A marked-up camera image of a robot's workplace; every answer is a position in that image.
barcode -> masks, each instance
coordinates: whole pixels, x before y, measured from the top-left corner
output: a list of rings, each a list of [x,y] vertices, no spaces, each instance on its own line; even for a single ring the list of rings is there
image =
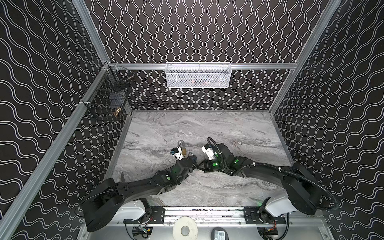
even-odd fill
[[[215,230],[215,240],[225,240],[225,232]]]

roll of tape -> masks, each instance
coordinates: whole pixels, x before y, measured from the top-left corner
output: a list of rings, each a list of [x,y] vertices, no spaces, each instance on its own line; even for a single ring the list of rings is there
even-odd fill
[[[197,225],[192,218],[181,217],[173,225],[172,234],[174,240],[196,240]]]

gray marble surface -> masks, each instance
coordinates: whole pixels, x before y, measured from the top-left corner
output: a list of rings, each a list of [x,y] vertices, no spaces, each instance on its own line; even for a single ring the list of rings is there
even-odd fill
[[[178,140],[200,163],[207,137],[223,142],[235,156],[290,165],[267,112],[134,112],[113,178],[141,180],[172,166],[169,152]],[[276,188],[258,179],[195,170],[176,189],[148,200],[164,206],[258,206]]]

black and white wallpaper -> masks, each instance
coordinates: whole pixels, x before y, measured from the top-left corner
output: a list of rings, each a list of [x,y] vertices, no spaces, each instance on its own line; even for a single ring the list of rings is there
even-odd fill
[[[336,240],[384,239],[383,62],[384,1],[343,0],[275,114],[293,159],[341,201],[326,213]]]
[[[328,0],[85,0],[114,63],[292,63]]]
[[[11,239],[76,240],[75,209],[103,181],[123,126],[86,113]]]
[[[138,71],[128,101],[135,110],[268,111],[288,72],[234,70],[229,87],[223,89],[168,88],[164,71]]]
[[[0,219],[101,63],[71,0],[0,0]]]

mesh basket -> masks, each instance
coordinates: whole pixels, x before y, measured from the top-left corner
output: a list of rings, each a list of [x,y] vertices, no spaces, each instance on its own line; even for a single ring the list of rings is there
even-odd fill
[[[230,63],[166,63],[169,88],[227,88]]]
[[[105,75],[91,101],[86,103],[92,116],[99,121],[124,121],[127,118],[124,108],[127,102],[127,88],[133,80],[134,75],[125,79],[111,74]]]

